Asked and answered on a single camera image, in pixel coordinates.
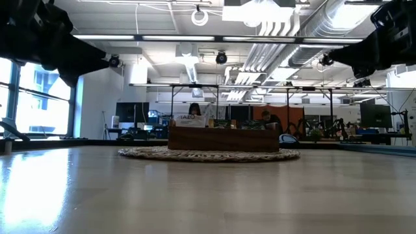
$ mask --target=potted plant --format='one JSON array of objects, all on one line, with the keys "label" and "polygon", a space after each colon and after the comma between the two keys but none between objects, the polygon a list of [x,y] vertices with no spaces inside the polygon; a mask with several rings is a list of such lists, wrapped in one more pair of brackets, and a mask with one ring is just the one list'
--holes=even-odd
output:
[{"label": "potted plant", "polygon": [[322,133],[320,132],[320,129],[312,129],[311,130],[311,138],[313,139],[313,141],[315,141],[315,143],[317,143],[318,140],[320,140],[320,138],[322,137]]}]

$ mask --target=wooden planter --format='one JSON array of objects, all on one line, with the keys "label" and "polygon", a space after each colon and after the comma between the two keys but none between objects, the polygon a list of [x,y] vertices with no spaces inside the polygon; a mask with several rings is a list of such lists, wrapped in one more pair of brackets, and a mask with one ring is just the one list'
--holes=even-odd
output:
[{"label": "wooden planter", "polygon": [[273,130],[169,127],[171,150],[279,151],[279,133]]}]

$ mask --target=computer monitor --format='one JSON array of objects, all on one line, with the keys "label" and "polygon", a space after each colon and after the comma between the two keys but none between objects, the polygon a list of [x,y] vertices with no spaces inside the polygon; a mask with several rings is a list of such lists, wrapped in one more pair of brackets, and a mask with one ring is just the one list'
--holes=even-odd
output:
[{"label": "computer monitor", "polygon": [[385,105],[361,104],[362,127],[392,128],[390,107]]},{"label": "computer monitor", "polygon": [[116,115],[120,117],[120,123],[147,123],[149,103],[117,103]]}]

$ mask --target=woven round rug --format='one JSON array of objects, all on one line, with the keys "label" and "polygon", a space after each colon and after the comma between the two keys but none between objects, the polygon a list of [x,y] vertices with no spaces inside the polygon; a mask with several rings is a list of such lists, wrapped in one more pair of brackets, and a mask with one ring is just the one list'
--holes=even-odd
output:
[{"label": "woven round rug", "polygon": [[268,161],[284,161],[298,159],[300,152],[280,149],[279,152],[232,152],[232,151],[198,151],[168,149],[167,146],[135,147],[120,149],[122,156],[136,159],[151,159],[161,161],[187,161],[187,162],[236,162],[254,163]]}]

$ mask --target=white sign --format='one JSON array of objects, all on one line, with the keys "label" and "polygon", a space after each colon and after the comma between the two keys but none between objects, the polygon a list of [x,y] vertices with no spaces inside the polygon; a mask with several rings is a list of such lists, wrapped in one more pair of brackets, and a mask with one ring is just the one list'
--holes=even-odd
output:
[{"label": "white sign", "polygon": [[205,127],[205,117],[186,114],[176,117],[177,127]]}]

